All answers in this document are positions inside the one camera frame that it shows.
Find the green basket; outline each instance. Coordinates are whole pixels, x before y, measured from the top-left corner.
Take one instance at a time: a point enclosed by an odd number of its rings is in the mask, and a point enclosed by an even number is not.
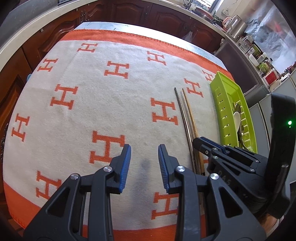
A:
[[[222,145],[239,146],[237,133],[234,126],[234,104],[241,106],[241,121],[244,126],[243,140],[248,150],[257,153],[256,137],[249,108],[241,88],[223,75],[217,72],[210,83],[212,90],[220,131],[220,142]]]

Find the brown cabinet door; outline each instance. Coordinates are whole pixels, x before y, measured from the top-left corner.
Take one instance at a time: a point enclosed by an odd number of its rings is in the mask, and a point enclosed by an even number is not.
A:
[[[193,19],[176,10],[153,4],[148,22],[151,29],[182,38],[189,32]]]
[[[146,26],[152,3],[139,0],[110,0],[107,6],[108,21]]]
[[[107,0],[98,0],[78,8],[79,23],[106,21]]]
[[[197,32],[193,33],[192,44],[213,53],[220,47],[222,36],[203,23],[195,20]]]
[[[31,68],[21,48],[19,48],[0,72],[0,140],[9,123],[14,106],[25,86]],[[0,163],[0,194],[3,192],[2,164]]]
[[[49,24],[30,37],[23,45],[25,56],[34,70],[51,48],[69,31],[79,25],[79,11],[74,9]]]

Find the wooden cabinet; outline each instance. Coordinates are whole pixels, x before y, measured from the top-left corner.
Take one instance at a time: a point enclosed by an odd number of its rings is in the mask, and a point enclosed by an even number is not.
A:
[[[107,7],[108,21],[147,26],[152,3],[139,0],[110,0]]]
[[[176,10],[153,4],[148,27],[179,38],[189,32],[193,19]]]
[[[25,86],[27,76],[32,70],[19,48],[0,72],[0,141],[4,137],[4,130],[10,121],[14,106]],[[0,162],[0,209],[2,213],[11,218],[6,205],[3,189],[3,171]]]
[[[79,18],[79,11],[74,9],[45,25],[22,45],[32,70],[67,32],[79,25]]]
[[[78,8],[79,23],[104,22],[107,19],[107,0],[99,0]]]
[[[192,44],[210,53],[218,50],[222,36],[197,20],[193,21],[194,24],[195,32],[193,32]]]

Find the silver bolt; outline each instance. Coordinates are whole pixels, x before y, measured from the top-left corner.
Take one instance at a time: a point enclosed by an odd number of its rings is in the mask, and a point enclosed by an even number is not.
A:
[[[177,166],[177,171],[179,172],[184,172],[185,171],[185,167],[184,166]]]
[[[217,173],[212,173],[210,175],[210,178],[212,178],[213,180],[217,180],[219,178],[219,175]]]
[[[70,178],[73,180],[76,180],[79,177],[79,175],[77,173],[73,173],[71,174]]]
[[[110,171],[112,171],[112,167],[111,166],[105,166],[103,170],[105,172],[110,172]]]

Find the orange border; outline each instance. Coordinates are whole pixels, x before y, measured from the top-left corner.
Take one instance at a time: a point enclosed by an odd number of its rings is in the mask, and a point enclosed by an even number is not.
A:
[[[33,217],[41,209],[33,204],[4,182],[4,191],[11,217],[23,228],[26,228]],[[173,241],[176,225],[169,225],[155,229],[114,230],[114,240],[120,241]],[[201,216],[201,235],[206,237],[205,216]],[[83,236],[87,237],[87,225],[83,225]]]
[[[217,64],[211,62],[210,60],[198,54],[195,54],[189,50],[180,48],[178,46],[141,35],[111,30],[77,29],[67,33],[60,41],[70,40],[108,41],[153,49],[197,64],[200,67],[207,69],[208,71],[214,74],[217,73],[217,71],[220,71],[223,74],[225,74],[228,78],[233,80],[233,77],[227,70],[223,69],[222,67],[218,66]]]

